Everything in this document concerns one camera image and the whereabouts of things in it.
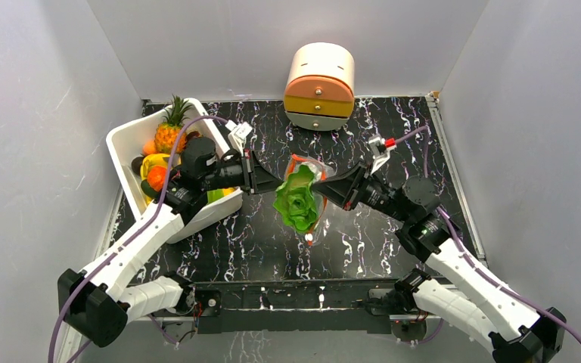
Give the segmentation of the clear zip bag orange zipper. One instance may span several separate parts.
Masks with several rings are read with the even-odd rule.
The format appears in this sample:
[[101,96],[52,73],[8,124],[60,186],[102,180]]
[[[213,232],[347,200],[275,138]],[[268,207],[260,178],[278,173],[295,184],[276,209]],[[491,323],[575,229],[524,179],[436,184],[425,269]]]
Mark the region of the clear zip bag orange zipper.
[[[315,173],[312,184],[334,175],[334,169],[326,163],[312,157],[294,154],[291,156],[287,168],[284,171],[284,181],[292,172],[297,170],[300,164],[306,164]],[[333,203],[327,201],[320,194],[313,192],[313,195],[317,203],[318,220],[313,225],[311,231],[308,233],[298,233],[292,227],[288,226],[292,228],[300,239],[304,240],[304,242],[310,247],[319,245],[325,239],[325,235],[328,233],[328,227],[330,225],[329,220],[334,214]]]

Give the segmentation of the green toy lettuce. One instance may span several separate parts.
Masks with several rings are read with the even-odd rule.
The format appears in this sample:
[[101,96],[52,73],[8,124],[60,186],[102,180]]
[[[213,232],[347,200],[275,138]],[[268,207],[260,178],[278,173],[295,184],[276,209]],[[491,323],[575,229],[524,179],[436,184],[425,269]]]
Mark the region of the green toy lettuce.
[[318,220],[318,209],[311,190],[315,173],[300,164],[275,190],[273,207],[281,214],[283,223],[298,233],[308,233]]

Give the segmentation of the toy peach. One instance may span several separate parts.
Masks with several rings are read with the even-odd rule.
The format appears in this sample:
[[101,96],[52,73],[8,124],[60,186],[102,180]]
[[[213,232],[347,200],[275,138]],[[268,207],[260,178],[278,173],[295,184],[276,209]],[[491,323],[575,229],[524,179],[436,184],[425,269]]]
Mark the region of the toy peach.
[[158,149],[155,143],[155,140],[150,140],[147,141],[144,146],[142,147],[142,154],[144,156],[148,156],[151,154],[157,154],[158,153]]

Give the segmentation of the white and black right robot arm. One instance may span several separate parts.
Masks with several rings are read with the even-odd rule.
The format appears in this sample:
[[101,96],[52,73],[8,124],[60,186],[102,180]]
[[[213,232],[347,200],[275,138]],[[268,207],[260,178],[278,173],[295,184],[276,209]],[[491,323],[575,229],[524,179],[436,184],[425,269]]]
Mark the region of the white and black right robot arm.
[[390,292],[372,296],[370,310],[438,315],[482,345],[496,362],[549,362],[560,352],[564,316],[514,298],[507,284],[456,241],[456,230],[438,210],[440,199],[430,179],[412,176],[394,188],[359,163],[311,189],[344,210],[363,203],[401,222],[395,234],[402,248],[455,286],[449,290],[415,268]]

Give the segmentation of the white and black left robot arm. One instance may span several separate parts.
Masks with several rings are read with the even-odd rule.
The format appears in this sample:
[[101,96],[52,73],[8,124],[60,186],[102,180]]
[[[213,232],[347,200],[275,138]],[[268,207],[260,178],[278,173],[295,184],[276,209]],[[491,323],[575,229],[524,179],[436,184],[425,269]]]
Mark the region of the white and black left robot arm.
[[162,309],[192,311],[193,283],[175,272],[129,286],[145,263],[193,221],[208,204],[209,191],[240,188],[248,194],[275,191],[282,181],[248,149],[219,157],[213,140],[187,142],[179,165],[167,166],[160,196],[110,248],[81,271],[67,269],[58,279],[60,319],[98,347],[110,345],[137,318]]

